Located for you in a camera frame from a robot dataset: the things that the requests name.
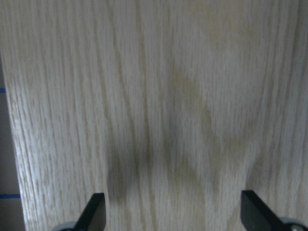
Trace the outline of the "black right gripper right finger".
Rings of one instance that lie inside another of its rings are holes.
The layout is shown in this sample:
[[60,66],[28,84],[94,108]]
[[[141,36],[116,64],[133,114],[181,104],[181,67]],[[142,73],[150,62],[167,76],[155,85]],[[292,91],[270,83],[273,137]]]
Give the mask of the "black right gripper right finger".
[[278,217],[253,190],[241,192],[241,223],[247,231],[306,231],[296,219]]

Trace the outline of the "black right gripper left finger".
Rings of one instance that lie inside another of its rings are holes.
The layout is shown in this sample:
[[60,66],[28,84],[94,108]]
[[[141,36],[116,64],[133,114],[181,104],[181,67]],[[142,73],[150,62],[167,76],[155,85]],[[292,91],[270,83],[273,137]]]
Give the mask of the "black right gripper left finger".
[[104,193],[94,193],[73,231],[103,231],[106,226],[106,207]]

